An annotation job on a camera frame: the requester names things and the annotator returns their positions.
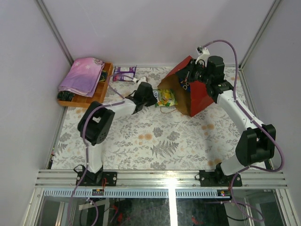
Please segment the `yellow green snack packet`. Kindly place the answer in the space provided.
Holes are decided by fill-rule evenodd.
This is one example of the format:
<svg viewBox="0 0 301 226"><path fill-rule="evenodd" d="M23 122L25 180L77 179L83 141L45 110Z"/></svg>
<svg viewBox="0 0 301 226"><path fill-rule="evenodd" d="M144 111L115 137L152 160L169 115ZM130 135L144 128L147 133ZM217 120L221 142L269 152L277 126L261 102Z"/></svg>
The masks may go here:
<svg viewBox="0 0 301 226"><path fill-rule="evenodd" d="M153 90L153 95L157 100L155 106L171 107L178 104L171 89L155 89Z"/></svg>

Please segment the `red paper bag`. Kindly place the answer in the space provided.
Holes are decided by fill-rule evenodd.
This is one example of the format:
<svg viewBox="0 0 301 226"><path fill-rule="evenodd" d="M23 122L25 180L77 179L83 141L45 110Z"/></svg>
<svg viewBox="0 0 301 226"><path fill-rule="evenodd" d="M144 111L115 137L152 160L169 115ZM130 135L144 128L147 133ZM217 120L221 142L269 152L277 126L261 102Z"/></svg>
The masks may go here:
<svg viewBox="0 0 301 226"><path fill-rule="evenodd" d="M158 89L171 89L174 92L178 103L175 106L176 109L183 115L193 117L206 109L214 101L207 94L205 84L201 82L196 81L190 83L190 93L186 92L180 86L179 78L175 75L175 73L184 68L191 59L191 56L186 57L174 69L172 69L167 76L161 80L158 85Z"/></svg>

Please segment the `purple snack packet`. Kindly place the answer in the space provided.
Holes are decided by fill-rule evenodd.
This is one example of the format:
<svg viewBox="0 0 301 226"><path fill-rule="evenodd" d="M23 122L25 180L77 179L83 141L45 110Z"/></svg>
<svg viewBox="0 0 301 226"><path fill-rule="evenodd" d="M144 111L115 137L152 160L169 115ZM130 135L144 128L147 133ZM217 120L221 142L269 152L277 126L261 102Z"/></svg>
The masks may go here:
<svg viewBox="0 0 301 226"><path fill-rule="evenodd" d="M136 66L121 67L115 66L113 73L113 81L132 81L135 78Z"/></svg>

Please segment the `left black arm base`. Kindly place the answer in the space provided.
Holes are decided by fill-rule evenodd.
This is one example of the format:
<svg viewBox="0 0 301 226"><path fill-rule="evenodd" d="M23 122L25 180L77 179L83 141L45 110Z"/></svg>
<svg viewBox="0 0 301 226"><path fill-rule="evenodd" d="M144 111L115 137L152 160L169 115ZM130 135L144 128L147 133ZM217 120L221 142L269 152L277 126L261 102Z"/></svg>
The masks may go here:
<svg viewBox="0 0 301 226"><path fill-rule="evenodd" d="M82 164L77 165L73 171L77 174L76 185L79 186L116 186L118 173L104 171L101 168L97 173L92 173Z"/></svg>

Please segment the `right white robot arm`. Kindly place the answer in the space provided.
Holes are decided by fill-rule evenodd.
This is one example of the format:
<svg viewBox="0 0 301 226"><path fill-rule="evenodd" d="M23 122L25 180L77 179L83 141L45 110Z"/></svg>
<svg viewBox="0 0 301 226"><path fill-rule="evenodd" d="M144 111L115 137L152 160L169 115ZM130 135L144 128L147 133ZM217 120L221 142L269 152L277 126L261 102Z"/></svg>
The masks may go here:
<svg viewBox="0 0 301 226"><path fill-rule="evenodd" d="M191 59L176 76L184 82L201 82L207 94L235 123L240 139L235 154L217 166L215 182L224 186L231 181L231 175L254 163L267 161L274 156L276 129L257 119L244 104L240 103L234 87L224 78L224 62L220 56L211 56L207 63Z"/></svg>

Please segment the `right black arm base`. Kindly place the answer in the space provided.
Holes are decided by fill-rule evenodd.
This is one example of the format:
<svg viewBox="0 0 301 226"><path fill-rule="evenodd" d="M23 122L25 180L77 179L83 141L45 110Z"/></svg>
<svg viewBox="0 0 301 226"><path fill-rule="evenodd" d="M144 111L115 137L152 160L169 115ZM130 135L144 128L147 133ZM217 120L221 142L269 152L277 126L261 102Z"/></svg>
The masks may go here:
<svg viewBox="0 0 301 226"><path fill-rule="evenodd" d="M234 174L229 176L224 175L221 169L221 163L218 163L214 171L199 170L194 178L200 182L202 187L242 187L240 175L238 175L234 179L233 184L231 184L233 177Z"/></svg>

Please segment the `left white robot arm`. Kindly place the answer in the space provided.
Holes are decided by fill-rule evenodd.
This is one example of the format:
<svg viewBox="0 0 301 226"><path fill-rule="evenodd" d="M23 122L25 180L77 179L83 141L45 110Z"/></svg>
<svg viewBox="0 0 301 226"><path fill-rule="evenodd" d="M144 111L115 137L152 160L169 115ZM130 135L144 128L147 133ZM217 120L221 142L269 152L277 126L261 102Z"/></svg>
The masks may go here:
<svg viewBox="0 0 301 226"><path fill-rule="evenodd" d="M78 131L86 145L87 181L97 186L102 183L102 142L109 134L112 122L120 117L130 116L144 107L156 104L152 86L141 82L131 95L120 102L101 104L93 101L78 123Z"/></svg>

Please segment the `blue snack packet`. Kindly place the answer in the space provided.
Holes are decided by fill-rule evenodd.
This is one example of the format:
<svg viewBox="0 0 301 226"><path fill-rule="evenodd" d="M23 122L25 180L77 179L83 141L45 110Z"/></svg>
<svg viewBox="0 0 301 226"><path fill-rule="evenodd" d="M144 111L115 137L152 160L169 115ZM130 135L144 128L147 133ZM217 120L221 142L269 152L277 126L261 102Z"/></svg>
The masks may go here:
<svg viewBox="0 0 301 226"><path fill-rule="evenodd" d="M191 92L190 83L186 82L185 80L179 79L180 86L188 93Z"/></svg>

